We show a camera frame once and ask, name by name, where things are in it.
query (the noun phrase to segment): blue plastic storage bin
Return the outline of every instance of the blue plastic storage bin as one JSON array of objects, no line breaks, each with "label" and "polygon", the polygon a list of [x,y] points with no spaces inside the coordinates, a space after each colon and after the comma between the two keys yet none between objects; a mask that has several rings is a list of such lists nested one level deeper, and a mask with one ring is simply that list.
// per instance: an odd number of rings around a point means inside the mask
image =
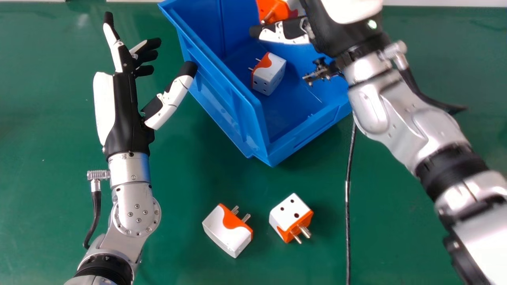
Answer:
[{"label": "blue plastic storage bin", "polygon": [[[166,0],[159,7],[176,27],[183,58],[199,66],[190,93],[247,158],[275,166],[350,113],[344,80],[309,87],[301,79],[322,56],[311,45],[250,38],[259,23],[256,0]],[[267,51],[287,60],[271,96],[251,89],[248,70]]]}]

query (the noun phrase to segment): robotic arm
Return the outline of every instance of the robotic arm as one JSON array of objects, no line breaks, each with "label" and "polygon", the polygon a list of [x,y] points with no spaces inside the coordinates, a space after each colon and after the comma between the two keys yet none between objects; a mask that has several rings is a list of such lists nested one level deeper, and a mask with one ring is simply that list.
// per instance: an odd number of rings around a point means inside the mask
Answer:
[{"label": "robotic arm", "polygon": [[382,0],[301,0],[307,16],[255,26],[250,35],[311,43],[330,57],[303,78],[343,77],[358,129],[384,144],[422,184],[448,230],[444,246],[468,284],[507,284],[507,182],[487,167],[450,114],[464,108],[424,95],[403,42],[382,29]]},{"label": "robotic arm", "polygon": [[[114,75],[97,73],[93,80],[95,117],[108,170],[88,172],[94,221],[83,246],[88,250],[74,278],[65,285],[131,285],[146,239],[160,224],[162,212],[152,195],[149,144],[185,97],[197,65],[187,61],[163,94],[139,114],[135,79],[151,75],[160,39],[139,43],[128,50],[115,31],[113,15],[106,12],[103,31],[111,49]],[[105,234],[89,241],[100,217],[100,181],[109,180],[113,207]]]}]

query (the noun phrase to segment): green tabletop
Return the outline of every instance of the green tabletop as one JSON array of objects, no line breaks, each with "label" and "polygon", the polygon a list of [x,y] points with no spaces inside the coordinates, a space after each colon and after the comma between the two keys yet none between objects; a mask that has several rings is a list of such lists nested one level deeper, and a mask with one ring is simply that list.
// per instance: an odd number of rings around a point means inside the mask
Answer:
[{"label": "green tabletop", "polygon": [[[155,74],[138,80],[143,105],[183,62],[176,31],[155,4],[0,4],[0,283],[63,284],[85,250],[92,219],[86,171],[107,167],[98,141],[92,78],[113,72],[102,34],[115,15],[124,42],[161,37]],[[470,108],[456,118],[490,167],[507,172],[505,10],[384,9],[427,94]],[[148,239],[136,285],[343,284],[344,176],[351,118],[276,168],[244,158],[188,96],[151,145],[162,223]],[[385,147],[358,136],[352,173],[354,284],[460,284],[432,203]],[[283,243],[269,211],[296,192],[314,210],[313,236]],[[106,230],[111,195],[104,191]],[[218,204],[252,215],[238,259],[204,234]]]}]

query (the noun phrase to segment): green led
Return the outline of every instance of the green led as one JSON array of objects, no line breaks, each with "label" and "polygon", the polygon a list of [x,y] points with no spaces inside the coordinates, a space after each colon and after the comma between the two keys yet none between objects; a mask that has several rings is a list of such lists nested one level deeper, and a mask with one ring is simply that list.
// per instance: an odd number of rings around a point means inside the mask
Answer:
[{"label": "green led", "polygon": [[370,27],[372,30],[376,29],[377,28],[377,22],[375,22],[374,20],[368,21],[368,27]]}]

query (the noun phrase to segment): silver robotic arm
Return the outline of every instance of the silver robotic arm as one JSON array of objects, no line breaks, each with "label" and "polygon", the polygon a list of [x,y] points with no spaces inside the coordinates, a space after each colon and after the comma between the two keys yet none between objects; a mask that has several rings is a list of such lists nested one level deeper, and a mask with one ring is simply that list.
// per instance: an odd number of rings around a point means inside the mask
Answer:
[{"label": "silver robotic arm", "polygon": [[[74,278],[65,285],[131,285],[146,239],[160,224],[162,212],[152,194],[149,144],[185,97],[197,65],[187,61],[163,93],[138,111],[135,79],[151,75],[160,39],[146,40],[128,50],[106,12],[103,31],[111,49],[114,75],[97,73],[93,80],[95,117],[108,170],[87,174],[91,183],[94,220],[83,246],[88,250]],[[102,180],[110,181],[113,207],[105,234],[89,241],[100,218]]]},{"label": "silver robotic arm", "polygon": [[303,78],[343,77],[358,129],[384,144],[422,184],[449,236],[444,246],[467,284],[507,284],[507,182],[473,152],[450,114],[418,88],[403,42],[382,30],[382,0],[301,0],[307,16],[250,35],[286,44],[311,43],[329,56]]}]

